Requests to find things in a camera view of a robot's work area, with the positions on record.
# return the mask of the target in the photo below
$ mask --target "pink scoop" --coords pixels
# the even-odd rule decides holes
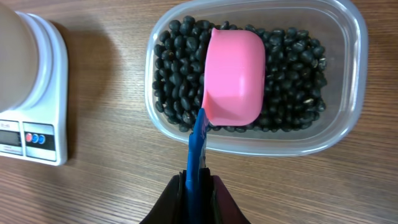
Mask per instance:
[[[211,31],[202,108],[213,125],[244,126],[260,114],[266,51],[246,30]]]

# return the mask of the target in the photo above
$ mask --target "wooden table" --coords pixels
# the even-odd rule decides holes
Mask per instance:
[[[68,144],[62,167],[0,158],[0,223],[137,223],[187,146],[160,133],[144,104],[146,45],[181,1],[3,0],[58,24],[68,46]],[[398,2],[354,2],[370,50],[361,119],[340,143],[305,157],[208,151],[252,223],[398,223]]]

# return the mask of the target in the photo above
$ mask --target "kitchen scale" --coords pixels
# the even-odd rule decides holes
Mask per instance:
[[[67,160],[68,56],[55,26],[17,12],[35,37],[39,71],[28,98],[0,113],[0,156],[59,166]]]

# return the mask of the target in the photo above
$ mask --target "clear plastic container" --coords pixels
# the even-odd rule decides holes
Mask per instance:
[[[175,6],[156,23],[147,47],[145,98],[149,116],[165,135],[188,143],[189,133],[169,124],[158,113],[152,90],[155,71],[153,48],[158,34],[173,19],[186,15],[215,24],[228,20],[244,27],[274,29],[297,27],[310,31],[326,48],[328,85],[322,88],[327,109],[313,125],[301,131],[229,133],[209,132],[207,148],[250,156],[302,156],[322,151],[341,140],[356,124],[362,110],[368,69],[368,30],[353,3],[347,0],[201,0]]]

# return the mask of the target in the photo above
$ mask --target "scale display screen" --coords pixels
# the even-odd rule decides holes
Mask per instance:
[[[0,130],[0,144],[21,146],[21,137],[18,132]]]

